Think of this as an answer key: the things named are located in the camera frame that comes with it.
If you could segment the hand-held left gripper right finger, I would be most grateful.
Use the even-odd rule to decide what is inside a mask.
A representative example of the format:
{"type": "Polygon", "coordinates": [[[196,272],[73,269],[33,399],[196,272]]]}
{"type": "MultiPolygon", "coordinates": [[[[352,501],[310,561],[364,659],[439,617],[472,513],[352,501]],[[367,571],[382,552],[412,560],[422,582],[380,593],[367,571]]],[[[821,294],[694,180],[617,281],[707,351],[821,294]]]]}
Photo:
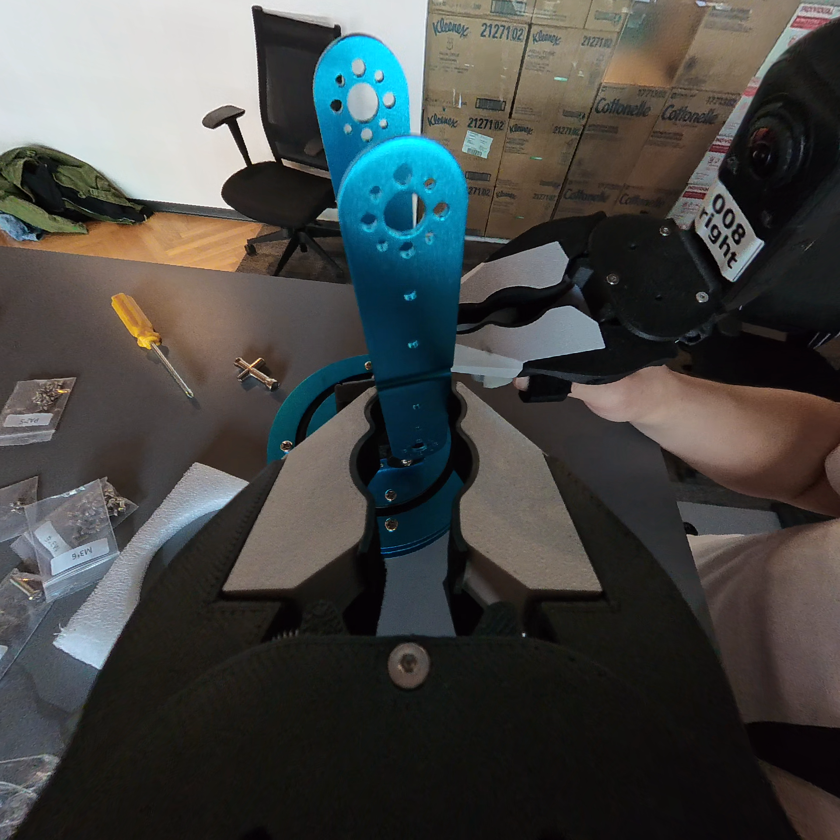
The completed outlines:
{"type": "Polygon", "coordinates": [[[462,384],[449,401],[451,505],[445,593],[456,634],[504,602],[519,632],[546,634],[549,604],[604,611],[604,593],[543,451],[462,384]]]}

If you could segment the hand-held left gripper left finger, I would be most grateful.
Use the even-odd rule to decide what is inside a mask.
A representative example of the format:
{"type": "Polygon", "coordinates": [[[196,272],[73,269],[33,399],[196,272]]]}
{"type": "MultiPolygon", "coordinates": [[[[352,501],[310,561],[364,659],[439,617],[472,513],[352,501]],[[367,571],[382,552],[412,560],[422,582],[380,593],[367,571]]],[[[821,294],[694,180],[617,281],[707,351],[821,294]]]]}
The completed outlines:
{"type": "Polygon", "coordinates": [[[287,600],[300,612],[328,601],[352,634],[375,633],[385,566],[368,486],[381,466],[381,418],[369,385],[281,461],[226,595],[287,600]]]}

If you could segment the black mesh office chair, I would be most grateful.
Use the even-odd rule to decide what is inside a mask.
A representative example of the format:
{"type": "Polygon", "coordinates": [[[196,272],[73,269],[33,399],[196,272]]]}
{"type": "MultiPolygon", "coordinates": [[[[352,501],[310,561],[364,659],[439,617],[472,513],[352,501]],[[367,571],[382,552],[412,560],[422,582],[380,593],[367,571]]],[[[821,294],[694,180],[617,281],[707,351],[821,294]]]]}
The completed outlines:
{"type": "Polygon", "coordinates": [[[238,126],[242,108],[227,105],[210,111],[203,126],[215,130],[226,125],[245,160],[245,167],[226,180],[222,197],[239,213],[288,234],[275,276],[299,249],[312,251],[343,279],[341,267],[316,241],[340,236],[340,231],[336,224],[317,221],[334,205],[334,193],[312,98],[314,71],[322,52],[341,36],[340,27],[279,16],[259,6],[252,13],[259,109],[274,160],[250,160],[238,126]]]}

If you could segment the blue round robot arm base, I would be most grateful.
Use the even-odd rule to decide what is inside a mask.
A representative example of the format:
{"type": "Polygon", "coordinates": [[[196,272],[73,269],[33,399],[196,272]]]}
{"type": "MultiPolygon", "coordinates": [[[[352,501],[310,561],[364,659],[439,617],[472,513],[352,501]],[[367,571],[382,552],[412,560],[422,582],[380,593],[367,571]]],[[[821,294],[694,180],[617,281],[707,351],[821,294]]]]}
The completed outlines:
{"type": "MultiPolygon", "coordinates": [[[[373,385],[371,363],[358,355],[329,364],[300,383],[281,404],[269,431],[267,460],[282,459],[315,434],[360,392],[373,385]]],[[[382,412],[374,408],[375,435],[366,445],[371,466],[360,468],[375,503],[381,552],[399,557],[440,538],[449,529],[452,503],[463,486],[450,456],[452,439],[425,458],[394,458],[382,412]]]]}

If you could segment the white foam packing piece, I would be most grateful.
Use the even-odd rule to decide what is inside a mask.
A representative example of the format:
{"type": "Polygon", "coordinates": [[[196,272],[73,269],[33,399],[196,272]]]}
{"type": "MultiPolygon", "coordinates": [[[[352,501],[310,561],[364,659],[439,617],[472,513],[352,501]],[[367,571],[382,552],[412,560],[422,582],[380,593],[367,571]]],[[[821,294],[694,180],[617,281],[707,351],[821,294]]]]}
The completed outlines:
{"type": "Polygon", "coordinates": [[[245,480],[193,464],[60,630],[54,645],[100,669],[139,603],[145,573],[157,551],[191,522],[224,507],[246,486],[245,480]]]}

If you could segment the green jacket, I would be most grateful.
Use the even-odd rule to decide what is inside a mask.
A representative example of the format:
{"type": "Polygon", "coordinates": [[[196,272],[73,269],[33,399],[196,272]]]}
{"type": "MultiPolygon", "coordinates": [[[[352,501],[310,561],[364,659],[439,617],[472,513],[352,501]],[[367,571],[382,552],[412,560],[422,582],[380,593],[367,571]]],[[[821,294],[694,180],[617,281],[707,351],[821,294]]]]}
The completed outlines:
{"type": "Polygon", "coordinates": [[[42,146],[1,155],[2,229],[15,239],[86,234],[87,222],[141,224],[153,215],[84,161],[42,146]]]}

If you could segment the yellow handled screwdriver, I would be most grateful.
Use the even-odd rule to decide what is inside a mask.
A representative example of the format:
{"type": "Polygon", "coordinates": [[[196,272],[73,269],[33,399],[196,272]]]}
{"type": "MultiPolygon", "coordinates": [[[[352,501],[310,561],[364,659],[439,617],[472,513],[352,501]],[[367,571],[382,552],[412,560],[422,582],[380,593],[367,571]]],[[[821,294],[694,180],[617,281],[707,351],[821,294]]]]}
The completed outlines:
{"type": "Polygon", "coordinates": [[[136,300],[124,293],[119,293],[112,296],[111,303],[113,310],[118,314],[122,324],[136,340],[136,343],[144,350],[152,350],[185,395],[189,399],[193,399],[192,389],[185,383],[161,350],[161,336],[154,330],[151,321],[141,310],[136,300]]]}

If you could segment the group of small screw bags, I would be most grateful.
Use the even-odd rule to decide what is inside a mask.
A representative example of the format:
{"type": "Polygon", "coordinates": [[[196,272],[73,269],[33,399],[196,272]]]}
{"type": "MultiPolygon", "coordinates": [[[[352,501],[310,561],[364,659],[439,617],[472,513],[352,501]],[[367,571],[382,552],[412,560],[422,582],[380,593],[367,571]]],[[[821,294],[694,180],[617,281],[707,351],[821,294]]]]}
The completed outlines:
{"type": "MultiPolygon", "coordinates": [[[[50,441],[76,379],[19,381],[1,414],[3,447],[50,441]]],[[[1,583],[1,675],[57,598],[96,581],[117,557],[113,527],[136,510],[107,478],[38,499],[39,478],[1,490],[1,540],[17,565],[1,583]]]]}

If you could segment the dark grey desk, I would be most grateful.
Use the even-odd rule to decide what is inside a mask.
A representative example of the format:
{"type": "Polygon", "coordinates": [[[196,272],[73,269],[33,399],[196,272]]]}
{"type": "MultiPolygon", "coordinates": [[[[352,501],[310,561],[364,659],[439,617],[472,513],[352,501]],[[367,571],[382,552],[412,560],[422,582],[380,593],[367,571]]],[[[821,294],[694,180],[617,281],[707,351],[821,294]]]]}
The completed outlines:
{"type": "Polygon", "coordinates": [[[351,633],[328,601],[224,584],[281,463],[279,397],[235,382],[267,351],[288,388],[363,355],[354,291],[2,248],[2,403],[75,377],[52,440],[2,448],[2,481],[55,495],[102,476],[134,534],[199,463],[246,478],[141,598],[16,838],[725,838],[750,833],[737,776],[773,832],[662,455],[574,399],[490,407],[546,455],[604,593],[506,606],[473,633],[351,633]],[[113,310],[161,336],[189,399],[113,310]]]}

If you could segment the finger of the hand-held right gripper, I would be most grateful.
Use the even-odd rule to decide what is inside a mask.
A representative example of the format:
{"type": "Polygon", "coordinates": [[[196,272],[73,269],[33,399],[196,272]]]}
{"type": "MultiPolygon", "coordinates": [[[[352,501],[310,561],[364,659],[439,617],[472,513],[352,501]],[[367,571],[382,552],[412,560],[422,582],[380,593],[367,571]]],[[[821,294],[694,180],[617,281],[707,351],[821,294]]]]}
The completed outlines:
{"type": "Polygon", "coordinates": [[[553,308],[521,327],[486,325],[459,335],[452,372],[520,375],[528,361],[605,348],[599,324],[572,306],[553,308]]]}
{"type": "Polygon", "coordinates": [[[480,264],[461,281],[458,333],[581,333],[582,312],[560,305],[569,261],[553,241],[480,264]]]}

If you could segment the person's right forearm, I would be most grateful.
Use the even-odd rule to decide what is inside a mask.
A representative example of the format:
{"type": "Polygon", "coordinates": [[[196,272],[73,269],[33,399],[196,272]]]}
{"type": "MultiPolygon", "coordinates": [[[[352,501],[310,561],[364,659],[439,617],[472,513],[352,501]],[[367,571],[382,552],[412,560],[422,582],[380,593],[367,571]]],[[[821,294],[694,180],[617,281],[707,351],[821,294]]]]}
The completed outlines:
{"type": "Polygon", "coordinates": [[[659,367],[629,378],[625,403],[629,423],[718,484],[838,516],[826,472],[838,447],[836,402],[659,367]]]}

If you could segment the person's right hand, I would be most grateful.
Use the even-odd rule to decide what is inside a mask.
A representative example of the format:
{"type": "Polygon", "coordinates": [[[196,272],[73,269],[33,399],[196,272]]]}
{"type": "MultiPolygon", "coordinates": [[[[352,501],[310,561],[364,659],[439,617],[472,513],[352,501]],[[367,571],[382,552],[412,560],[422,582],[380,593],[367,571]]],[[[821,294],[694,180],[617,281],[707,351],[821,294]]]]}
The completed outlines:
{"type": "Polygon", "coordinates": [[[612,383],[572,383],[569,396],[607,421],[645,425],[661,413],[673,384],[673,372],[665,366],[655,366],[612,383]]]}

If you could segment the metal cross wrench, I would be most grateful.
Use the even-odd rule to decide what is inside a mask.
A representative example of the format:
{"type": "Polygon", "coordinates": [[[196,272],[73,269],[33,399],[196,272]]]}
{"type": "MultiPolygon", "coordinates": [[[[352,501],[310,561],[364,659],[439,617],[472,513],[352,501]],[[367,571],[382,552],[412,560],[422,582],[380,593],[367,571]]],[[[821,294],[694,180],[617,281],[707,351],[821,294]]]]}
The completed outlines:
{"type": "Polygon", "coordinates": [[[274,377],[268,375],[262,370],[265,360],[258,358],[254,362],[246,362],[244,359],[237,357],[234,360],[234,365],[238,369],[237,379],[239,382],[246,382],[248,379],[255,380],[262,384],[268,391],[274,392],[279,388],[279,382],[274,377]]]}

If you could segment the stack of cardboard boxes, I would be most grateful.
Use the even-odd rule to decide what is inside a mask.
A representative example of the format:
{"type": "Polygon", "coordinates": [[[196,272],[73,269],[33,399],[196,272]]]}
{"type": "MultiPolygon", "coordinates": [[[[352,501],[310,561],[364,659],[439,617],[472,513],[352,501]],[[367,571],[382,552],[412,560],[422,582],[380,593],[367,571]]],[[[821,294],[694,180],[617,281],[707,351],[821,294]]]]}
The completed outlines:
{"type": "Polygon", "coordinates": [[[467,234],[551,218],[687,228],[763,75],[838,2],[430,2],[422,132],[460,162],[467,234]]]}

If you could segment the blue metal bracket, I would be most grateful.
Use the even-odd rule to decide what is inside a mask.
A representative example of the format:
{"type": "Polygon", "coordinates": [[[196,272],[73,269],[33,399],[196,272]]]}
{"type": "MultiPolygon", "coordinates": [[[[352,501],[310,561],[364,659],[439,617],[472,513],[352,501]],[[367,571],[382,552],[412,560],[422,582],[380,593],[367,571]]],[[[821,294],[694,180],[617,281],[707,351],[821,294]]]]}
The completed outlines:
{"type": "Polygon", "coordinates": [[[448,440],[466,179],[408,133],[406,77],[379,39],[333,41],[312,93],[392,454],[427,457],[448,440]]]}

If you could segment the person's bare leg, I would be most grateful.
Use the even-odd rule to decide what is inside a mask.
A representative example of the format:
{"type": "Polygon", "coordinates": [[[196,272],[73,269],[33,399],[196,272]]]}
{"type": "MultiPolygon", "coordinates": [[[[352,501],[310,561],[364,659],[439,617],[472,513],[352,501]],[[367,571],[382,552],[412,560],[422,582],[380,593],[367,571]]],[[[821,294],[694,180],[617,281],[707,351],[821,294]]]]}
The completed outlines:
{"type": "Polygon", "coordinates": [[[759,765],[800,838],[839,839],[837,797],[772,764],[759,765]]]}

